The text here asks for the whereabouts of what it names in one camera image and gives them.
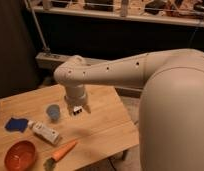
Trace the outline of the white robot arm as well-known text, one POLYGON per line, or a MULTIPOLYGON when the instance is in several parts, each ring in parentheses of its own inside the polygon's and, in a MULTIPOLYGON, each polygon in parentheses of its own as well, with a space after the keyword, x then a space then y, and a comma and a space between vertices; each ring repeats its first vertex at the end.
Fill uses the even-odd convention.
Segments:
POLYGON ((87 84, 142 88, 142 171, 204 171, 204 52, 149 52, 88 66, 73 56, 54 71, 67 103, 87 103, 87 84))

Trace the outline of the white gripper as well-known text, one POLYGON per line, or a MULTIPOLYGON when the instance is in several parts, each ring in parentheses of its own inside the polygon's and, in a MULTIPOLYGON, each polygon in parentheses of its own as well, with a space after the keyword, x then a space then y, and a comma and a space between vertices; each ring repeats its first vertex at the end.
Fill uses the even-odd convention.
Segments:
POLYGON ((82 107, 87 113, 91 113, 90 106, 88 105, 88 95, 84 85, 66 86, 65 101, 68 110, 73 112, 73 115, 78 115, 82 112, 82 107))

